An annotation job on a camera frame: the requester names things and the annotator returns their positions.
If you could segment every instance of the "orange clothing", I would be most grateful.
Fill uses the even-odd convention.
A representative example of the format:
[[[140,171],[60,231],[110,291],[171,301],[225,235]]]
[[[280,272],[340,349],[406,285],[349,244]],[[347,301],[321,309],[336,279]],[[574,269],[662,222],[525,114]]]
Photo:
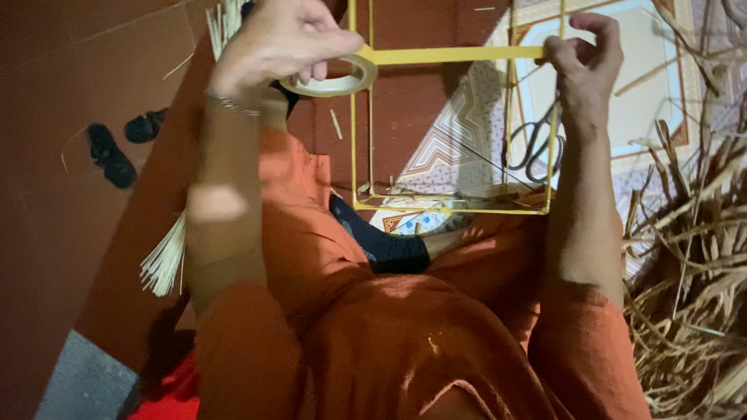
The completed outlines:
[[[409,419],[452,386],[489,419],[650,418],[619,308],[563,284],[539,316],[544,217],[479,217],[425,274],[377,276],[326,208],[329,159],[263,135],[269,290],[202,315],[204,418]]]

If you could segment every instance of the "scissors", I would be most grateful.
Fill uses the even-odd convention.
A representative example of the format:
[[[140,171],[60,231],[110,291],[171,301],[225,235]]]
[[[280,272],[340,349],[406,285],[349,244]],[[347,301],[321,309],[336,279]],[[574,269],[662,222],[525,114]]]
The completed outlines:
[[[547,124],[548,126],[551,125],[550,119],[551,119],[553,107],[555,106],[560,106],[560,105],[557,104],[557,102],[553,102],[553,104],[550,105],[550,108],[548,109],[548,111],[545,113],[545,115],[542,117],[540,121],[537,121],[536,123],[524,123],[511,134],[511,141],[513,141],[513,139],[519,133],[527,130],[529,127],[533,127],[532,134],[529,136],[529,141],[527,142],[527,151],[524,153],[524,158],[521,160],[521,162],[519,162],[518,165],[512,166],[511,164],[509,164],[506,153],[503,154],[504,163],[510,170],[520,170],[524,168],[527,174],[527,178],[532,182],[543,183],[543,182],[548,181],[548,176],[543,176],[542,178],[536,178],[534,174],[532,173],[532,166],[534,165],[534,161],[536,161],[537,158],[539,158],[539,156],[548,148],[550,144],[550,137],[548,136],[547,140],[545,140],[545,142],[539,147],[539,150],[537,150],[536,152],[534,152],[534,143],[537,142],[537,137],[539,136],[539,131],[540,129],[542,129],[542,126],[544,124]],[[558,128],[560,127],[560,110],[558,111],[557,127]],[[557,130],[556,130],[555,138],[558,140],[558,156],[557,158],[555,158],[552,175],[555,175],[558,172],[558,170],[560,170],[560,159],[562,158],[562,151],[563,151],[563,148],[565,147],[565,137],[563,137],[562,135],[558,135]]]

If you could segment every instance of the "gray floor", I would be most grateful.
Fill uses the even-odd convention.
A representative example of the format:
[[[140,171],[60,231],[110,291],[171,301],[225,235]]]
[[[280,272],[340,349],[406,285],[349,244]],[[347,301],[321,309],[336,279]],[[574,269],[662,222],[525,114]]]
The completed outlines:
[[[36,420],[116,419],[137,375],[71,330]]]

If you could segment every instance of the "hand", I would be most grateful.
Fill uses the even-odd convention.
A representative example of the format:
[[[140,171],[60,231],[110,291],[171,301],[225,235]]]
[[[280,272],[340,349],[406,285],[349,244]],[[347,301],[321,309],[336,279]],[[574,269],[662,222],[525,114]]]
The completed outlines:
[[[570,25],[592,32],[597,45],[580,38],[545,40],[546,60],[558,72],[563,125],[606,130],[610,96],[623,60],[619,24],[608,16],[579,13],[571,16]]]
[[[226,46],[211,89],[236,97],[244,88],[299,73],[307,83],[326,78],[326,61],[360,50],[363,40],[343,31],[321,0],[261,0]]]

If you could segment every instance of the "person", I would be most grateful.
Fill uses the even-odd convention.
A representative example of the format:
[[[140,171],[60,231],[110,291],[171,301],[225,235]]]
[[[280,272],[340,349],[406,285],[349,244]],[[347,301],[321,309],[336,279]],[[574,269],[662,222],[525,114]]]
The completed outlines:
[[[650,418],[622,315],[606,129],[619,27],[595,13],[573,15],[570,26],[596,45],[545,41],[568,137],[549,216],[486,214],[431,243],[423,273],[375,274],[329,211],[329,160],[285,131],[285,99],[267,88],[296,73],[324,80],[326,61],[355,53],[362,39],[319,0],[255,7],[212,73],[187,199],[185,281],[199,319],[189,360],[199,403],[187,411]]]

